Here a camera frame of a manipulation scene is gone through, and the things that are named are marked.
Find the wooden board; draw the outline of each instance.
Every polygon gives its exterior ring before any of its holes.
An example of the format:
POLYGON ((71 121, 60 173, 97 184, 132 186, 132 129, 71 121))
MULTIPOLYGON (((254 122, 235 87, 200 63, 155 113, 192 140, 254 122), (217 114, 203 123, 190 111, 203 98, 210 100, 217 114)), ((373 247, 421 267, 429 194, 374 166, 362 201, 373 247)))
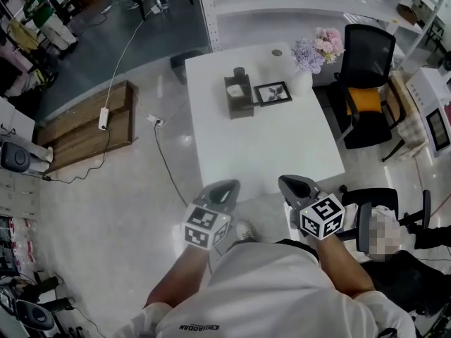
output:
MULTIPOLYGON (((99 120, 100 109, 104 107, 108 89, 82 101, 43 127, 37 135, 37 145, 52 146, 52 142, 65 134, 79 129, 92 121, 99 120)), ((128 81, 119 82, 111 87, 108 100, 110 114, 126 111, 131 107, 133 90, 128 81)))
POLYGON ((103 152, 119 149, 132 144, 132 112, 133 109, 114 113, 110 116, 108 129, 109 134, 98 128, 94 120, 81 129, 76 129, 55 141, 54 161, 46 173, 64 168, 68 165, 83 161, 103 152))

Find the extension cord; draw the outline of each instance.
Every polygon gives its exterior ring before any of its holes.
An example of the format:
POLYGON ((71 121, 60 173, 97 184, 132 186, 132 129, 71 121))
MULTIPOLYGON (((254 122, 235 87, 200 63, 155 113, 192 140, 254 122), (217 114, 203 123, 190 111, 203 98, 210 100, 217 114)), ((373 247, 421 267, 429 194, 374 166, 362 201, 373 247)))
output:
POLYGON ((146 119, 152 123, 154 127, 163 127, 164 126, 164 120, 157 118, 156 116, 152 114, 147 114, 146 119))

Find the white floor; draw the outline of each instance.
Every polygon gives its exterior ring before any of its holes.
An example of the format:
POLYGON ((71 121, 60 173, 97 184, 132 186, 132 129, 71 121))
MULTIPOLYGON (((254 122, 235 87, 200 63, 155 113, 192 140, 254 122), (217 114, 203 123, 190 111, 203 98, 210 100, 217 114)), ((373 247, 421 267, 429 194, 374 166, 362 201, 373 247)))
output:
MULTIPOLYGON (((158 131, 159 141, 181 194, 192 200, 202 184, 187 87, 176 80, 168 59, 120 78, 137 86, 146 113, 164 120, 172 117, 158 131)), ((325 108, 325 113, 336 131, 331 110, 325 108)), ((179 227, 185 208, 156 147, 153 127, 139 104, 135 107, 134 128, 133 145, 108 153, 104 166, 91 171, 86 180, 70 185, 42 182, 39 255, 48 273, 58 273, 65 280, 65 293, 75 298, 76 306, 106 336, 141 309, 150 290, 183 250, 179 227)), ((416 161, 391 160, 384 165, 381 156, 396 143, 394 137, 391 142, 367 149, 348 151, 340 147, 346 173, 321 185, 330 192, 337 191, 341 184, 350 190, 394 187, 400 198, 400 215, 419 210, 421 190, 429 189, 434 211, 451 192, 451 160, 448 156, 433 160, 425 151, 416 161)), ((57 176, 70 180, 100 163, 98 156, 64 168, 57 176)), ((274 242, 288 237, 282 203, 279 194, 246 201, 237 207, 235 218, 250 220, 263 240, 274 242)), ((448 202, 432 217, 431 226, 450 223, 448 202)), ((231 232, 219 251, 224 252, 234 239, 231 232)), ((451 258, 444 248, 418 251, 416 255, 451 258)), ((216 252, 211 255, 212 269, 218 258, 216 252)), ((450 267, 448 261, 427 263, 445 272, 450 267)), ((93 337, 99 336, 76 311, 60 313, 60 318, 72 326, 82 325, 93 337)), ((421 330, 427 324, 421 322, 421 330)))

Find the microwave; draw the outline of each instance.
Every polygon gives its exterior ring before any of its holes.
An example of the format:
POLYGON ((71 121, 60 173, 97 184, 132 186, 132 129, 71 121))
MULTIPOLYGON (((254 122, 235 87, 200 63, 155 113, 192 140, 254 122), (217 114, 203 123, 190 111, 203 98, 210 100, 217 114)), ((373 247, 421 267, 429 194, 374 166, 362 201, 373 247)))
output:
POLYGON ((437 69, 421 68, 406 83, 420 112, 433 155, 451 152, 451 93, 437 69))

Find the pink flower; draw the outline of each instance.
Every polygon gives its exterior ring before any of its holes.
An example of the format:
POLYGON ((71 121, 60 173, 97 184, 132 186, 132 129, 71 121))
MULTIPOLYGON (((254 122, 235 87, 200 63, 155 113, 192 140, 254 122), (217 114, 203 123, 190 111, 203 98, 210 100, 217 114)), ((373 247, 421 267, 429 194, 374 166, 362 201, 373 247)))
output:
POLYGON ((319 38, 315 39, 315 48, 325 53, 331 53, 333 51, 333 45, 330 42, 325 42, 319 38))
POLYGON ((336 55, 340 55, 343 53, 344 49, 343 49, 343 42, 341 41, 340 37, 334 37, 330 40, 331 45, 332 45, 332 51, 334 54, 336 55))
POLYGON ((327 35, 328 40, 330 40, 330 41, 332 41, 332 39, 336 39, 336 38, 341 39, 340 32, 337 29, 335 29, 334 27, 326 29, 326 35, 327 35))

